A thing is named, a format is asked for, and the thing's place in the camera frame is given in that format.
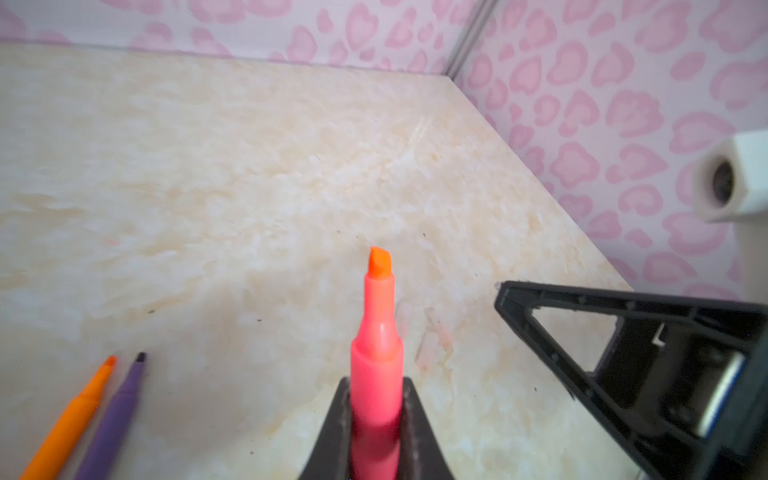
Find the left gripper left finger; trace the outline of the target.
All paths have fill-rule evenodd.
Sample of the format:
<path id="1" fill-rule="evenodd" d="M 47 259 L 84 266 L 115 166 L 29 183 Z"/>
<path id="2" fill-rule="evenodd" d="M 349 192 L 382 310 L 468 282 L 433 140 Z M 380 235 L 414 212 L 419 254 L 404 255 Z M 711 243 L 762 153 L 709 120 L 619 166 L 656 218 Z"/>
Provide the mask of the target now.
<path id="1" fill-rule="evenodd" d="M 343 377 L 299 480 L 348 480 L 353 414 L 350 381 Z"/>

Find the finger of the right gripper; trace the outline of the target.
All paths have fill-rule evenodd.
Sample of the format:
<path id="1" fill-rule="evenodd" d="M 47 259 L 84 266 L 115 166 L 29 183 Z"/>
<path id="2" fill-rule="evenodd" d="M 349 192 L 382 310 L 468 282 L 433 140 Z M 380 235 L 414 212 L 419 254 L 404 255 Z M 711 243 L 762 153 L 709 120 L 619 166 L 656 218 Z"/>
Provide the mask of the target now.
<path id="1" fill-rule="evenodd" d="M 766 477 L 765 305 L 506 281 L 495 308 L 649 478 Z M 541 308 L 615 318 L 594 370 Z"/>

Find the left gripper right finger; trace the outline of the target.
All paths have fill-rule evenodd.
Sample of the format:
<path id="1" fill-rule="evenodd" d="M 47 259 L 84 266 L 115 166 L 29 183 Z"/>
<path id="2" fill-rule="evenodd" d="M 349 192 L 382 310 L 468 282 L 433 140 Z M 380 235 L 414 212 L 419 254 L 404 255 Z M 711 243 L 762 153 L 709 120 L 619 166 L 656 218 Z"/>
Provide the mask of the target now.
<path id="1" fill-rule="evenodd" d="M 409 377 L 403 378 L 399 436 L 399 479 L 454 480 L 429 423 L 415 384 Z"/>

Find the pink pen group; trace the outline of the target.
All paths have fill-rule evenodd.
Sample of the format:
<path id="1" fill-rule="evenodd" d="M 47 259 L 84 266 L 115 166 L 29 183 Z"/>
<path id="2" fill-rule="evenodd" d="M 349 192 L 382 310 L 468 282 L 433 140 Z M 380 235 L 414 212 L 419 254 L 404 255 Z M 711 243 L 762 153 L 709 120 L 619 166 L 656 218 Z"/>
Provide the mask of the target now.
<path id="1" fill-rule="evenodd" d="M 363 316 L 350 353 L 352 477 L 394 479 L 400 451 L 404 346 L 395 321 L 391 255 L 378 247 L 370 251 Z"/>

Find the purple pen group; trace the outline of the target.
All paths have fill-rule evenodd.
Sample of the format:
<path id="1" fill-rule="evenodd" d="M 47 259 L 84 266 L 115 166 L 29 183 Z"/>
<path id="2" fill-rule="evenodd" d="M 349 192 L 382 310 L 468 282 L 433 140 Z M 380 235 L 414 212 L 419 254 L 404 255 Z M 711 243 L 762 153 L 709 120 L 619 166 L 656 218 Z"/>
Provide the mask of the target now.
<path id="1" fill-rule="evenodd" d="M 147 353 L 140 352 L 112 396 L 75 474 L 76 480 L 107 479 L 136 412 Z"/>

